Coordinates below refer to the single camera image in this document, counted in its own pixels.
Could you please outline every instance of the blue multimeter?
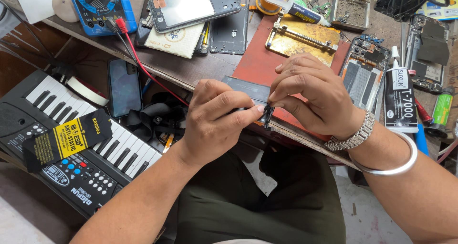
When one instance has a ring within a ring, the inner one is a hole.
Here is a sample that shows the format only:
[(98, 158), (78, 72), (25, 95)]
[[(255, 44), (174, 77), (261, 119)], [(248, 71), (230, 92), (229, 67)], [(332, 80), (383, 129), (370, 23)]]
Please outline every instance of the blue multimeter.
[(72, 0), (84, 32), (89, 36), (112, 35), (106, 25), (108, 19), (122, 18), (128, 32), (137, 30), (134, 12), (129, 0)]

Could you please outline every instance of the workbench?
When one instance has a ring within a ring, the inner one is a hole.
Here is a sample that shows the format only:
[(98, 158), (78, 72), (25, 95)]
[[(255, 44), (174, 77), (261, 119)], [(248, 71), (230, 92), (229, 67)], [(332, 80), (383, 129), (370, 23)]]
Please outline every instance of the workbench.
[[(3, 1), (5, 1), (10, 7), (22, 11), (18, 0)], [(130, 0), (135, 19), (137, 21), (140, 18), (143, 1), (144, 0)], [(331, 2), (332, 0), (319, 0), (321, 4), (326, 1)], [(401, 39), (401, 23), (396, 22), (394, 19), (383, 15), (382, 13), (374, 11), (373, 7), (375, 6), (376, 1), (377, 0), (371, 0), (370, 27), (364, 33), (375, 33), (378, 37), (384, 38), (385, 41), (381, 45), (386, 48), (391, 48), (393, 45), (399, 46)], [(255, 0), (250, 0), (250, 5), (254, 4)], [(248, 26), (248, 44), (258, 28), (262, 16), (262, 13), (254, 13)], [(134, 63), (134, 61), (128, 56), (129, 54), (123, 44), (118, 41), (115, 36), (89, 37), (84, 33), (83, 27), (79, 22), (68, 23), (57, 16), (52, 16), (43, 20), (43, 22), (118, 58)], [(343, 32), (350, 40), (360, 35), (359, 33), (349, 31)], [(130, 34), (130, 37), (133, 41), (135, 34)], [(136, 51), (146, 70), (190, 91), (194, 90), (194, 87), (200, 79), (213, 78), (221, 80), (224, 76), (231, 76), (242, 58), (241, 55), (209, 53), (207, 56), (195, 55), (192, 59), (186, 59), (154, 49), (137, 49)], [(448, 68), (446, 70), (446, 74), (444, 75), (444, 82), (447, 82), (447, 77)], [(425, 107), (426, 111), (429, 114), (432, 114), (437, 96), (416, 89), (415, 97)], [(324, 147), (324, 141), (294, 127), (291, 124), (272, 118), (270, 126), (275, 130), (276, 134), (287, 136), (305, 146), (313, 148), (329, 156), (330, 158), (354, 167), (347, 152), (331, 152)], [(440, 142), (429, 136), (427, 136), (427, 141), (430, 156), (433, 159), (436, 159)]]

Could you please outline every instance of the black piano key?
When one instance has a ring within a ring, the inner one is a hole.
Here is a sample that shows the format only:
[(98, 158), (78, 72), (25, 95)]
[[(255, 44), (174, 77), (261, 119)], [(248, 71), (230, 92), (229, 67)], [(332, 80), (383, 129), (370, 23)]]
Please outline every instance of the black piano key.
[(60, 109), (62, 109), (65, 106), (65, 104), (66, 104), (65, 102), (61, 102), (58, 105), (56, 105), (54, 110), (49, 114), (49, 118), (53, 118), (54, 116), (56, 116), (56, 114), (60, 111)]
[(148, 165), (149, 165), (149, 163), (148, 163), (147, 161), (144, 162), (144, 163), (141, 165), (140, 169), (138, 169), (137, 173), (135, 173), (135, 175), (134, 175), (133, 178), (135, 179), (138, 175), (140, 175), (140, 173), (142, 173), (142, 172), (146, 169), (146, 167), (147, 167)]
[(127, 161), (127, 164), (124, 165), (124, 168), (121, 170), (123, 173), (125, 173), (129, 167), (132, 165), (132, 163), (135, 161), (135, 159), (138, 157), (138, 154), (133, 154), (129, 161)]
[(102, 150), (107, 146), (108, 142), (110, 142), (111, 139), (112, 139), (112, 137), (107, 138), (104, 141), (102, 141), (100, 143), (100, 146), (97, 148), (97, 150), (95, 152), (100, 154), (100, 152), (102, 152)]
[(123, 153), (121, 153), (121, 155), (118, 157), (118, 159), (116, 160), (116, 162), (113, 164), (115, 167), (118, 167), (118, 165), (122, 162), (122, 160), (124, 160), (124, 158), (127, 156), (127, 154), (130, 152), (130, 149), (129, 148), (126, 148)]
[(104, 159), (107, 159), (108, 156), (110, 156), (110, 154), (113, 152), (113, 150), (118, 146), (119, 144), (119, 141), (114, 141), (113, 144), (111, 145), (111, 147), (108, 148), (107, 152), (103, 155), (103, 158)]
[(48, 90), (42, 92), (41, 95), (38, 96), (37, 100), (35, 100), (33, 102), (33, 106), (38, 106), (44, 100), (44, 98), (46, 98), (46, 96), (49, 95), (49, 93), (50, 93), (50, 91), (48, 91)]
[(67, 114), (72, 110), (72, 108), (70, 106), (66, 107), (59, 115), (59, 117), (57, 117), (56, 119), (56, 122), (60, 123), (64, 118), (65, 116), (67, 116)]
[(72, 119), (74, 119), (74, 118), (78, 115), (78, 113), (79, 113), (79, 112), (77, 112), (77, 111), (72, 112), (72, 113), (68, 116), (68, 118), (65, 120), (64, 123), (67, 123), (67, 122), (71, 121)]
[(54, 99), (56, 99), (56, 97), (57, 96), (55, 95), (49, 96), (48, 99), (46, 99), (46, 101), (44, 101), (44, 103), (40, 107), (40, 111), (44, 111), (54, 101)]

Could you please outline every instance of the watch bracelet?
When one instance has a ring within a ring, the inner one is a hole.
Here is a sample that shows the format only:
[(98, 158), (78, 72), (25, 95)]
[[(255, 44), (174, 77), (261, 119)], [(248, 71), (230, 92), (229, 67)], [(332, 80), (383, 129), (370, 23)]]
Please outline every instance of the watch bracelet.
[(366, 112), (366, 115), (364, 117), (363, 125), (353, 136), (345, 141), (339, 141), (337, 138), (332, 136), (331, 139), (324, 144), (324, 146), (331, 151), (338, 151), (357, 147), (364, 142), (372, 133), (375, 123), (374, 115), (368, 109), (364, 109), (364, 111)]

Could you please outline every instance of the forearm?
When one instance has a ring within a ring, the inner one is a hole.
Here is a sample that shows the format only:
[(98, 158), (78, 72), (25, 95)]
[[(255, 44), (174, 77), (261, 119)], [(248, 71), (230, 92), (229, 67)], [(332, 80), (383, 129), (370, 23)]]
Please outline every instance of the forearm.
[(149, 169), (103, 206), (72, 239), (74, 243), (151, 244), (181, 189), (198, 172), (180, 159), (177, 142)]
[[(404, 174), (364, 176), (387, 213), (412, 240), (456, 239), (458, 179), (418, 153), (415, 165)], [(388, 170), (404, 165), (410, 150), (404, 140), (376, 122), (369, 138), (349, 154), (369, 168)]]

